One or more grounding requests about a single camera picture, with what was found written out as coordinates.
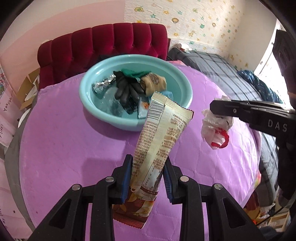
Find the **purple tablecloth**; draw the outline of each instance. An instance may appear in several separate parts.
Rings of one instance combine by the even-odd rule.
[[[212,150],[200,135],[203,115],[223,92],[200,72],[178,68],[193,89],[194,118],[170,153],[183,174],[201,184],[221,183],[241,204],[250,191],[259,165],[260,140],[238,119],[230,143]],[[122,131],[89,114],[80,102],[83,74],[41,90],[26,123],[20,148],[20,180],[24,201],[38,225],[75,183],[93,185],[133,154],[139,133]],[[170,205],[161,182],[155,206],[141,230],[114,221],[116,241],[179,240],[181,206]],[[89,220],[86,240],[89,236]]]

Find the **gray plaid blanket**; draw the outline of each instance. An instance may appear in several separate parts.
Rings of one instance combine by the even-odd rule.
[[[197,51],[184,53],[177,48],[172,48],[168,57],[171,60],[181,60],[187,66],[205,74],[230,99],[262,101],[259,93],[238,75],[237,70],[217,54]],[[276,199],[278,189],[278,153],[275,137],[265,133],[262,133],[259,171],[262,177],[260,185],[256,188],[258,201],[261,207],[269,206]]]

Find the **teal plastic basin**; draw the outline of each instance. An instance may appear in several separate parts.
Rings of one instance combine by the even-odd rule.
[[[188,108],[192,101],[192,87],[187,77],[172,64],[151,56],[130,54],[119,55],[105,59],[92,66],[84,75],[79,87],[79,96],[84,107],[98,119],[127,131],[141,131],[145,119],[138,119],[138,113],[131,115],[124,113],[122,117],[114,116],[101,111],[99,108],[103,95],[93,93],[91,84],[102,81],[110,76],[113,71],[121,69],[134,71],[151,71],[164,76],[167,90],[173,93],[174,102]]]

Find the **silver foil wrapper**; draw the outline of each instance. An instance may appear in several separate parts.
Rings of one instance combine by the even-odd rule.
[[[95,82],[91,85],[93,91],[97,94],[101,93],[105,88],[111,85],[115,81],[116,76],[110,75],[109,78],[104,79],[102,82]]]

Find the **pink wall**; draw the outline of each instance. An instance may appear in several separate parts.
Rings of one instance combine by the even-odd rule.
[[[25,76],[37,69],[37,51],[45,40],[82,28],[124,21],[124,0],[92,3],[54,15],[23,34],[0,56],[5,75],[16,92]]]

